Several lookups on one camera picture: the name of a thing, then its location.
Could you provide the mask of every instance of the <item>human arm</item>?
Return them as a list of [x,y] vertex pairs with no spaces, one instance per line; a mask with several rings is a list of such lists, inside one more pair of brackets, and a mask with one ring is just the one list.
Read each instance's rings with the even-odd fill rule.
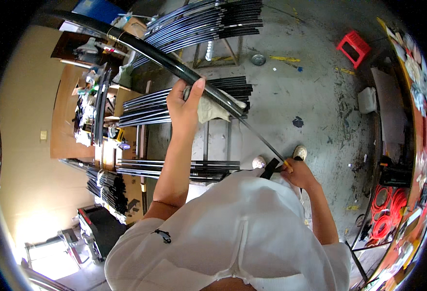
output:
[[286,160],[290,167],[284,167],[281,176],[293,185],[306,190],[310,199],[312,210],[312,231],[317,240],[322,244],[333,244],[338,241],[338,232],[333,217],[328,207],[327,199],[322,186],[304,161]]
[[166,220],[186,202],[191,171],[191,152],[198,124],[197,106],[204,86],[205,79],[197,80],[185,102],[183,90],[186,83],[178,80],[166,98],[172,119],[172,140],[166,152],[160,178],[155,186],[153,201],[144,219]]

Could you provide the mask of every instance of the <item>hand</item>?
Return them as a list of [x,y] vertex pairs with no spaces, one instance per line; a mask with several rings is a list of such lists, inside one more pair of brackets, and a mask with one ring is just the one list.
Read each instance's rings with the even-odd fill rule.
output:
[[296,161],[292,158],[288,158],[286,161],[292,169],[287,166],[283,166],[280,174],[288,183],[292,183],[299,188],[303,188],[306,192],[315,185],[319,185],[304,161]]
[[172,119],[173,136],[194,139],[199,120],[197,106],[204,92],[205,79],[200,78],[193,84],[189,98],[186,101],[183,100],[185,87],[186,82],[179,79],[166,97],[166,104]]

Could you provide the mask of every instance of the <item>white sneaker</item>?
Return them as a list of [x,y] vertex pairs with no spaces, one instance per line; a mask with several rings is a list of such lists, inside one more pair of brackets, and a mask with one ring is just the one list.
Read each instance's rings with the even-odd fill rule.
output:
[[306,147],[304,147],[303,145],[299,145],[295,148],[295,151],[293,152],[293,159],[295,157],[300,157],[303,161],[306,159],[307,157],[307,149]]
[[265,167],[265,160],[263,157],[261,157],[260,155],[255,157],[254,160],[252,160],[252,168],[253,169],[262,169]]

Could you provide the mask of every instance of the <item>fingernail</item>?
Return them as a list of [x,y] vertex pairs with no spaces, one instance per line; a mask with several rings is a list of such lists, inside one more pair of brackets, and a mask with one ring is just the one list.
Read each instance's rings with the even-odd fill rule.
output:
[[200,78],[199,80],[196,81],[196,83],[194,84],[197,88],[202,88],[204,89],[205,87],[205,79],[204,78]]

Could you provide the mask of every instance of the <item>red plastic stool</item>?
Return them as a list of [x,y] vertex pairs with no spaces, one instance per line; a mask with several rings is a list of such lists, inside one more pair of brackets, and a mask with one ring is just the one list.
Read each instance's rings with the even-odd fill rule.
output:
[[[353,60],[353,58],[343,49],[343,44],[349,43],[350,46],[353,47],[354,50],[359,54],[359,57],[357,60]],[[371,48],[369,45],[357,34],[356,31],[351,31],[345,37],[343,40],[338,44],[337,50],[340,50],[345,54],[348,59],[354,64],[354,68],[357,69],[357,67],[361,64],[364,57],[369,53]]]

